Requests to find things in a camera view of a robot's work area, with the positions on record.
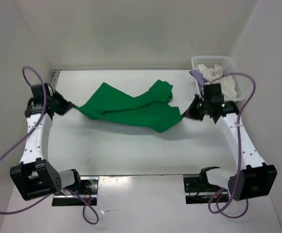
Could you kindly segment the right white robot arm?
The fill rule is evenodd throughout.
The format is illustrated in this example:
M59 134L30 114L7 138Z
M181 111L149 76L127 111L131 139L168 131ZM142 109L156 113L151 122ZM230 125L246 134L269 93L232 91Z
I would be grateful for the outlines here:
M202 121L208 115L225 137L236 162L236 172L225 171L218 166L201 169L199 186L204 191L215 185L228 190L232 199L267 196L277 176L274 165L269 165L257 152L248 136L236 104L232 101L212 103L195 95L184 116Z

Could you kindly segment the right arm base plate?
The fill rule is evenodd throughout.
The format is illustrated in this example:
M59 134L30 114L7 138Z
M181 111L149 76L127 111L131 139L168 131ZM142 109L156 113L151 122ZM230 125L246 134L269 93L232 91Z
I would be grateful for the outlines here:
M206 204L221 187L211 185L204 187L198 174L183 176L186 204Z

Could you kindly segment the green t shirt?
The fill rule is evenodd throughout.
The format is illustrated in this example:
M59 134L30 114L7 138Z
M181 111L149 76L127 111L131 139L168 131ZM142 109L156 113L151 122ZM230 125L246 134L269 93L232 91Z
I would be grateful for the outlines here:
M91 120L148 127L162 133L183 119L179 108L169 105L172 89L168 82L158 80L145 93L132 97L102 83L84 105L75 109Z

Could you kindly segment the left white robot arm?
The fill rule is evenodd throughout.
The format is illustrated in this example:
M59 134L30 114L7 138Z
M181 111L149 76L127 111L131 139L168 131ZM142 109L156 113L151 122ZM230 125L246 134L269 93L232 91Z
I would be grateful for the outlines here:
M20 162L10 169L10 177L24 200L32 200L67 189L72 194L82 190L76 169L58 172L48 161L49 133L54 114L67 113L73 104L57 91L48 93L43 108L42 89L33 89L25 111L28 133Z

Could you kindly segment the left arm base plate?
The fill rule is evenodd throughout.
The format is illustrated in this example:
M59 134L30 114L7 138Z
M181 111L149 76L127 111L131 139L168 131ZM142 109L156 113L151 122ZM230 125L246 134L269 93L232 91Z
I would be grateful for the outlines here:
M97 205L99 177L81 176L80 187L75 193L80 195L91 206ZM74 194L62 191L58 195L53 196L52 206L84 206L84 203Z

